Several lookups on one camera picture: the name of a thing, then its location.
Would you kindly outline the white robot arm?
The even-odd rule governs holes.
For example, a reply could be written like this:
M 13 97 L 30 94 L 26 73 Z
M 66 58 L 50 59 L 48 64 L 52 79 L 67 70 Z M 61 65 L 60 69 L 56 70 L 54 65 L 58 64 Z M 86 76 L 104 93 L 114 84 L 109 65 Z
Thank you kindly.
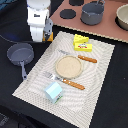
M 52 34 L 53 21 L 50 16 L 51 0 L 27 0 L 31 37 L 34 42 L 47 41 Z

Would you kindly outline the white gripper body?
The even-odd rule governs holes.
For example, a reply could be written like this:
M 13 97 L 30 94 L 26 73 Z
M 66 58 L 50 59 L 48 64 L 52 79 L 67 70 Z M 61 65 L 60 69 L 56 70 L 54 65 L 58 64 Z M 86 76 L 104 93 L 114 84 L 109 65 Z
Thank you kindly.
M 43 35 L 52 33 L 53 21 L 49 18 L 49 10 L 35 10 L 28 7 L 27 23 L 30 26 L 31 37 L 34 42 L 42 42 Z

